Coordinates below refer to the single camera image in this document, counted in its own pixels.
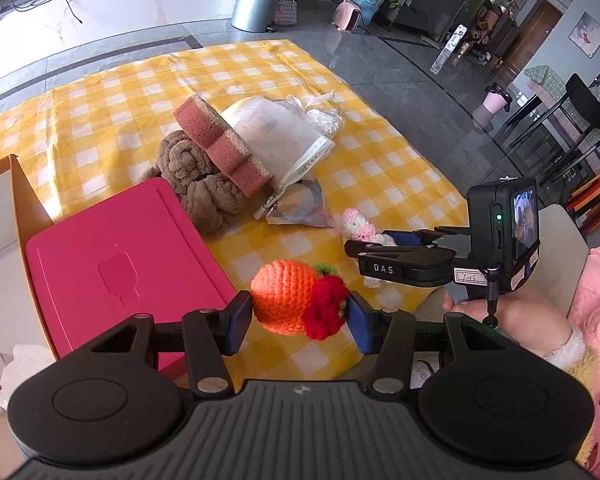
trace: metal screw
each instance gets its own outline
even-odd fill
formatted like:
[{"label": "metal screw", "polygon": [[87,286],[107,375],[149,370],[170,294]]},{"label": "metal screw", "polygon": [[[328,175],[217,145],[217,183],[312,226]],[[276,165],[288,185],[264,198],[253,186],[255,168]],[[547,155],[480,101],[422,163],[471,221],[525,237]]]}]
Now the metal screw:
[{"label": "metal screw", "polygon": [[379,394],[396,394],[404,388],[404,383],[394,377],[381,377],[371,385]]},{"label": "metal screw", "polygon": [[222,377],[205,377],[200,379],[196,386],[205,394],[218,394],[224,392],[229,387],[229,383]]}]

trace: woven basket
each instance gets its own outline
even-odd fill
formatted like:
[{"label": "woven basket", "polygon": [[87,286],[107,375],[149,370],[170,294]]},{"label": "woven basket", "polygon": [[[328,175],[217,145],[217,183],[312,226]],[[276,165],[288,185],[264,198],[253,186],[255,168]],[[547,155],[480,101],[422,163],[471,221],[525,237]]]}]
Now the woven basket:
[{"label": "woven basket", "polygon": [[278,8],[273,16],[273,23],[280,27],[288,27],[298,22],[298,4],[296,0],[279,0]]}]

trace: brown plush toy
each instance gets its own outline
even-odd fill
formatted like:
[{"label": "brown plush toy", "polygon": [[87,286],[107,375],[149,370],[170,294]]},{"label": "brown plush toy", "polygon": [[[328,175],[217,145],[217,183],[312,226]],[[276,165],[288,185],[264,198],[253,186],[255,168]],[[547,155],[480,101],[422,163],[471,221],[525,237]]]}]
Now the brown plush toy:
[{"label": "brown plush toy", "polygon": [[247,202],[244,193],[182,130],[171,132],[161,140],[157,161],[141,175],[140,182],[156,176],[171,185],[193,225],[202,234],[226,227]]}]

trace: pink box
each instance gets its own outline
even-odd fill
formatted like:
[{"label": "pink box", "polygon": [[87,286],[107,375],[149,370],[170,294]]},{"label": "pink box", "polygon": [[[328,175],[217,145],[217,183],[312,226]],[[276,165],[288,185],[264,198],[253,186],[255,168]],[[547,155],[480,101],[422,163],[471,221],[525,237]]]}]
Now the pink box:
[{"label": "pink box", "polygon": [[[180,321],[222,310],[236,290],[167,181],[152,178],[35,235],[31,279],[60,357],[138,312]],[[161,354],[176,378],[183,354]]]}]

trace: crochet orange ball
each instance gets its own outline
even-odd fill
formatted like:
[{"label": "crochet orange ball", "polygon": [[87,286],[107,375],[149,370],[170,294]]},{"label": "crochet orange ball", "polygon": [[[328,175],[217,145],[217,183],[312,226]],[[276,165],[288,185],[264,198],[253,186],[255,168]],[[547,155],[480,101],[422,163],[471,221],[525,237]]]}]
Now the crochet orange ball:
[{"label": "crochet orange ball", "polygon": [[320,276],[311,266],[276,260],[262,267],[251,282],[253,313],[264,328],[276,334],[304,332],[302,313]]}]

